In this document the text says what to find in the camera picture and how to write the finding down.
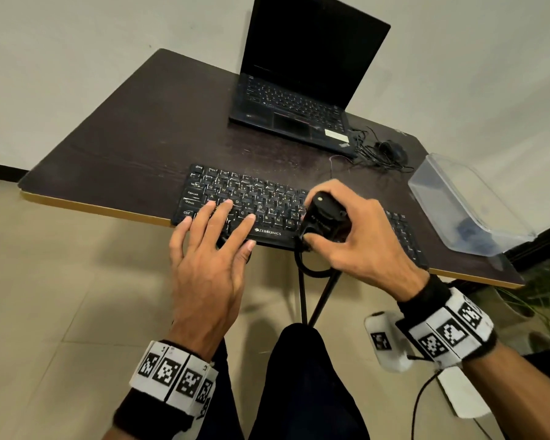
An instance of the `plastic container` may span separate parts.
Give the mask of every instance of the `plastic container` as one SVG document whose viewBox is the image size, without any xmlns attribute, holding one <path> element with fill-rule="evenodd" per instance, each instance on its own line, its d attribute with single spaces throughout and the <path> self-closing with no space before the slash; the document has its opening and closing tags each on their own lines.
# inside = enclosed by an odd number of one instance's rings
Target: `plastic container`
<svg viewBox="0 0 550 440">
<path fill-rule="evenodd" d="M 536 236 L 481 176 L 463 163 L 429 154 L 408 184 L 451 250 L 494 256 Z"/>
</svg>

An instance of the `beige tiled floor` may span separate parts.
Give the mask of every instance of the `beige tiled floor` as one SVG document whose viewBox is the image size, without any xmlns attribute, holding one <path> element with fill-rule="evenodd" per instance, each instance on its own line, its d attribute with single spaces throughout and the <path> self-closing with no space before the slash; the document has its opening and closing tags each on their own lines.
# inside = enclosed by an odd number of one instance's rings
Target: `beige tiled floor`
<svg viewBox="0 0 550 440">
<path fill-rule="evenodd" d="M 142 350 L 171 322 L 167 243 L 171 230 L 25 202 L 0 182 L 0 440 L 95 439 Z M 308 259 L 316 265 L 320 260 Z M 240 318 L 227 334 L 239 416 L 249 432 L 269 353 L 299 320 L 289 253 L 257 247 Z M 312 309 L 324 280 L 308 279 Z M 341 278 L 318 321 L 332 363 L 377 439 L 408 439 L 427 364 L 385 372 L 362 327 L 395 307 L 381 291 Z M 491 416 L 484 426 L 501 439 Z M 439 385 L 427 389 L 416 438 L 483 439 L 453 416 Z"/>
</svg>

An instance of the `black keyboard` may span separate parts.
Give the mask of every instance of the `black keyboard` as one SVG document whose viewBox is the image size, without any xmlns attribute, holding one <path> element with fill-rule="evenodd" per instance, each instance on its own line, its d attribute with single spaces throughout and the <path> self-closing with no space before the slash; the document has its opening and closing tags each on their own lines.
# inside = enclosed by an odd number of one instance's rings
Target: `black keyboard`
<svg viewBox="0 0 550 440">
<path fill-rule="evenodd" d="M 307 194 L 305 189 L 218 168 L 191 165 L 171 223 L 177 225 L 186 216 L 195 218 L 208 200 L 215 200 L 220 205 L 224 200 L 231 199 L 234 206 L 224 225 L 224 236 L 229 236 L 248 214 L 254 213 L 257 218 L 249 233 L 250 239 L 257 241 L 257 244 L 294 250 L 294 236 L 300 217 L 306 211 L 304 200 Z M 405 216 L 388 211 L 385 213 L 405 253 L 417 266 L 427 269 L 426 258 Z"/>
<path fill-rule="evenodd" d="M 345 131 L 340 108 L 279 88 L 251 75 L 246 88 L 246 97 L 253 102 L 289 111 L 318 122 L 329 130 L 341 133 Z"/>
</svg>

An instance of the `hand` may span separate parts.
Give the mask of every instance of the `hand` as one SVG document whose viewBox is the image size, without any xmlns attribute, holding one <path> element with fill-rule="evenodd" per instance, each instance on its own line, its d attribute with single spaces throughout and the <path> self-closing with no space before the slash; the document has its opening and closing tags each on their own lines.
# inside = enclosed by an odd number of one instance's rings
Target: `hand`
<svg viewBox="0 0 550 440">
<path fill-rule="evenodd" d="M 255 223 L 255 215 L 250 214 L 222 248 L 216 249 L 231 208 L 231 200 L 218 208 L 216 202 L 208 202 L 193 222 L 187 217 L 175 228 L 169 242 L 174 323 L 168 339 L 191 349 L 207 362 L 212 360 L 220 341 L 238 317 L 244 268 L 255 246 L 253 240 L 243 244 Z M 189 245 L 184 257 L 183 240 L 188 231 Z"/>
<path fill-rule="evenodd" d="M 418 268 L 405 254 L 378 200 L 363 199 L 342 182 L 332 179 L 308 193 L 306 208 L 318 191 L 330 193 L 344 205 L 352 221 L 352 230 L 342 244 L 315 233 L 304 235 L 304 240 L 333 268 L 385 290 L 397 301 L 407 301 L 424 288 L 429 273 Z"/>
</svg>

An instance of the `zebronics logo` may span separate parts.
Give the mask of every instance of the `zebronics logo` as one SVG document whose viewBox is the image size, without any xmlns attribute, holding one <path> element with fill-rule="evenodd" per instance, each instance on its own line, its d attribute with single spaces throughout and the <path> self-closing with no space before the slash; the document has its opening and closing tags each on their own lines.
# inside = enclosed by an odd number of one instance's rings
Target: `zebronics logo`
<svg viewBox="0 0 550 440">
<path fill-rule="evenodd" d="M 257 228 L 257 227 L 255 227 L 255 232 L 257 232 L 257 233 L 266 233 L 266 234 L 268 234 L 268 235 L 277 235 L 277 236 L 281 236 L 281 233 L 280 233 L 280 232 L 274 232 L 273 230 L 265 230 L 265 229 Z"/>
</svg>

